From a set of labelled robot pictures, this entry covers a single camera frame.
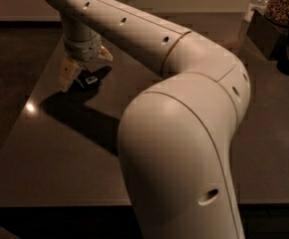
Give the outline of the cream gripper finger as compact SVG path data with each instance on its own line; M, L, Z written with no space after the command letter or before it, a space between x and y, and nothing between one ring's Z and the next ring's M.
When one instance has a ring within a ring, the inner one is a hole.
M112 61L113 60L113 55L109 52L109 50L102 46L101 49L98 52L98 57L100 59L104 59L104 60L108 60L108 61Z
M74 79L82 72L82 67L71 57L64 56L61 62L59 85L65 93L72 85Z

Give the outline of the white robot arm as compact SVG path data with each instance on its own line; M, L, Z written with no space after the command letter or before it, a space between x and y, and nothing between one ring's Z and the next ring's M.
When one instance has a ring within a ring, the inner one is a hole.
M118 130L125 185L144 239L245 239L229 151L250 101L241 61L200 34L115 0L45 0L64 29L67 90L109 40L160 77Z

